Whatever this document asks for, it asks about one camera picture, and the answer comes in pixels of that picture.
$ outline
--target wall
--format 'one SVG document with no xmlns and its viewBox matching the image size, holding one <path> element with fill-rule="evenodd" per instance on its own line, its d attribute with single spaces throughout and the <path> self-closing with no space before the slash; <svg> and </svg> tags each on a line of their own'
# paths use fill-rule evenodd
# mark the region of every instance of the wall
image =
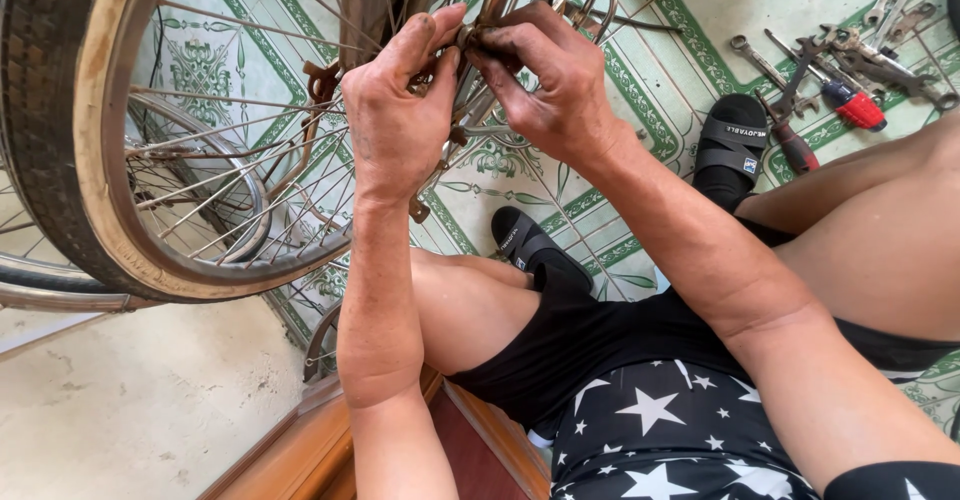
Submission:
<svg viewBox="0 0 960 500">
<path fill-rule="evenodd" d="M 56 317 L 0 311 L 0 339 Z M 258 297 L 105 316 L 10 351 L 0 499 L 195 498 L 294 407 L 301 359 Z"/>
</svg>

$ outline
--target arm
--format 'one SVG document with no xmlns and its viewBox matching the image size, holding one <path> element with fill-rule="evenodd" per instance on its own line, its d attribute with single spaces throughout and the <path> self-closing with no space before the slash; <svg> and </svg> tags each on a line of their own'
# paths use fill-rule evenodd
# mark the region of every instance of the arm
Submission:
<svg viewBox="0 0 960 500">
<path fill-rule="evenodd" d="M 459 53 L 444 52 L 425 98 L 406 86 L 455 35 L 464 9 L 413 16 L 376 60 L 342 80 L 356 188 L 337 365 L 360 498 L 457 497 L 420 392 L 424 341 L 410 271 L 407 205 L 448 137 Z"/>
<path fill-rule="evenodd" d="M 754 379 L 777 437 L 819 492 L 873 462 L 960 463 L 960 449 L 846 342 L 804 283 L 613 116 L 601 50 L 548 7 L 517 11 L 504 25 L 480 41 L 516 54 L 543 89 L 526 92 L 483 50 L 467 56 L 510 126 L 609 199 Z"/>
</svg>

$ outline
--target finger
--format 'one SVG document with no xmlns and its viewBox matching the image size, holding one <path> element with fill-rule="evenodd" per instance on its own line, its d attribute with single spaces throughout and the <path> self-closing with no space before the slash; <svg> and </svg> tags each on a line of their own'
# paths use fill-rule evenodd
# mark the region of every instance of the finger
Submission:
<svg viewBox="0 0 960 500">
<path fill-rule="evenodd" d="M 487 28 L 477 36 L 480 44 L 495 52 L 516 55 L 546 89 L 552 89 L 564 75 L 563 66 L 572 56 L 533 24 Z"/>
<path fill-rule="evenodd" d="M 439 56 L 437 69 L 430 83 L 430 90 L 423 99 L 427 104 L 443 108 L 445 112 L 453 109 L 453 99 L 457 94 L 457 65 L 460 64 L 460 50 L 448 48 Z"/>
<path fill-rule="evenodd" d="M 440 48 L 456 40 L 457 33 L 464 23 L 464 15 L 467 13 L 467 3 L 457 3 L 449 7 L 438 9 L 433 14 L 434 21 L 437 22 L 437 32 L 430 40 L 428 49 L 435 52 Z"/>
<path fill-rule="evenodd" d="M 480 49 L 470 49 L 466 51 L 466 58 L 470 61 L 480 74 L 493 96 L 500 101 L 503 110 L 507 113 L 507 120 L 511 115 L 522 114 L 531 102 L 531 94 L 523 89 L 520 82 L 517 81 L 498 59 Z"/>
<path fill-rule="evenodd" d="M 405 89 L 410 78 L 424 66 L 427 45 L 436 32 L 437 22 L 430 15 L 411 16 L 373 61 L 375 68 L 397 89 Z"/>
<path fill-rule="evenodd" d="M 531 23 L 548 39 L 553 40 L 560 48 L 570 50 L 575 44 L 589 42 L 582 35 L 573 30 L 566 20 L 550 8 L 546 2 L 538 1 L 526 7 L 517 9 L 509 15 L 499 19 L 497 26 L 508 27 Z"/>
</svg>

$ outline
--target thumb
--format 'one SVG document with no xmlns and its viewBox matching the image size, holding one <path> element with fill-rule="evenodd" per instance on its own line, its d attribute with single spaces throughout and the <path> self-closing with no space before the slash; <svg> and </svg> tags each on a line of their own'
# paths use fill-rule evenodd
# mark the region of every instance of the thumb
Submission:
<svg viewBox="0 0 960 500">
<path fill-rule="evenodd" d="M 500 106 L 507 113 L 508 120 L 510 115 L 524 113 L 524 109 L 530 103 L 531 95 L 510 73 L 507 65 L 476 48 L 468 50 L 466 58 L 483 75 L 489 90 L 493 92 L 493 96 L 500 101 Z"/>
<path fill-rule="evenodd" d="M 433 81 L 430 90 L 423 100 L 444 111 L 452 110 L 453 99 L 457 95 L 457 65 L 460 64 L 460 50 L 451 46 L 439 56 L 439 61 L 433 72 Z"/>
</svg>

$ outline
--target black sock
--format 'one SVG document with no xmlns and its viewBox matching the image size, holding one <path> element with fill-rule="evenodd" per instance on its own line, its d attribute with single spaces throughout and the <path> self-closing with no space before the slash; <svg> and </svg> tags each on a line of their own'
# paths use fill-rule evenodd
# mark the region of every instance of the black sock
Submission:
<svg viewBox="0 0 960 500">
<path fill-rule="evenodd" d="M 497 246 L 510 234 L 510 230 L 512 230 L 517 221 L 520 220 L 522 214 L 523 211 L 512 206 L 505 206 L 496 210 L 493 214 L 493 219 L 490 220 L 489 229 L 493 233 L 493 239 L 496 240 Z M 534 236 L 538 236 L 543 232 L 544 230 L 539 224 L 534 224 L 520 245 L 526 244 L 526 242 Z M 523 270 L 527 273 L 536 273 L 537 267 L 542 264 L 551 265 L 563 273 L 568 274 L 572 281 L 583 281 L 583 286 L 587 291 L 590 291 L 590 282 L 586 281 L 580 269 L 577 269 L 572 261 L 561 252 L 559 246 L 556 249 L 544 248 L 534 252 L 533 257 L 527 262 Z"/>
<path fill-rule="evenodd" d="M 761 103 L 745 94 L 733 94 L 722 97 L 713 106 L 710 115 L 731 125 L 747 127 L 764 127 L 767 124 L 766 114 Z M 707 149 L 723 149 L 726 147 L 709 138 L 701 138 L 697 153 Z M 747 148 L 756 155 L 759 162 L 763 157 L 762 148 Z M 703 196 L 713 200 L 714 204 L 725 211 L 733 213 L 740 202 L 753 190 L 754 183 L 742 173 L 726 166 L 708 166 L 697 173 L 693 178 L 693 187 Z"/>
</svg>

